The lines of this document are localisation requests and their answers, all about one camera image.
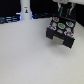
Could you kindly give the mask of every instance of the small robot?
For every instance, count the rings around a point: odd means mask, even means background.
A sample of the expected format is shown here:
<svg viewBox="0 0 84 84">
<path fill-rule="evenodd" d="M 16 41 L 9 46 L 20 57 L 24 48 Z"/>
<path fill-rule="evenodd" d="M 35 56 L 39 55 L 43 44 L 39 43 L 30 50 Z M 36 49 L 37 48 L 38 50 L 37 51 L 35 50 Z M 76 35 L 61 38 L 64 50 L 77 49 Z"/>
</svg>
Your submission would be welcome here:
<svg viewBox="0 0 84 84">
<path fill-rule="evenodd" d="M 74 43 L 74 27 L 76 24 L 75 4 L 58 3 L 58 13 L 54 13 L 47 27 L 46 37 L 54 42 L 72 48 Z"/>
</svg>

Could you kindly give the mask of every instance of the white surface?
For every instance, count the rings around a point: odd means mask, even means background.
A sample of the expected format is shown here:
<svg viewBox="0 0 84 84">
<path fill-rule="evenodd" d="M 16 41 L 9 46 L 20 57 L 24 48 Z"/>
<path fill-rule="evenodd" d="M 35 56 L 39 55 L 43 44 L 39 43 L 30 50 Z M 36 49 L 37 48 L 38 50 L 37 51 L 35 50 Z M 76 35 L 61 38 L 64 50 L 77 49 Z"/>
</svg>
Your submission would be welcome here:
<svg viewBox="0 0 84 84">
<path fill-rule="evenodd" d="M 0 24 L 0 84 L 84 84 L 84 28 L 69 49 L 46 38 L 49 23 Z"/>
<path fill-rule="evenodd" d="M 69 2 L 73 2 L 73 3 L 78 3 L 78 4 L 83 4 L 84 5 L 84 0 L 69 0 Z"/>
</svg>

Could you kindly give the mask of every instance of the white floor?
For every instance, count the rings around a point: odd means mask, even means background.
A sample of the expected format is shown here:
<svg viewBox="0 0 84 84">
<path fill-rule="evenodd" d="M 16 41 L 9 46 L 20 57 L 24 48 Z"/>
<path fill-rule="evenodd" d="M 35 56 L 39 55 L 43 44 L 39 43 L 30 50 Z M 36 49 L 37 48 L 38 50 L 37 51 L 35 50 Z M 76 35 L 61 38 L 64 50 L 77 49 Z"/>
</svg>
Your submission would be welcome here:
<svg viewBox="0 0 84 84">
<path fill-rule="evenodd" d="M 69 49 L 46 38 L 49 23 L 0 24 L 0 84 L 84 84 L 84 27 Z"/>
</svg>

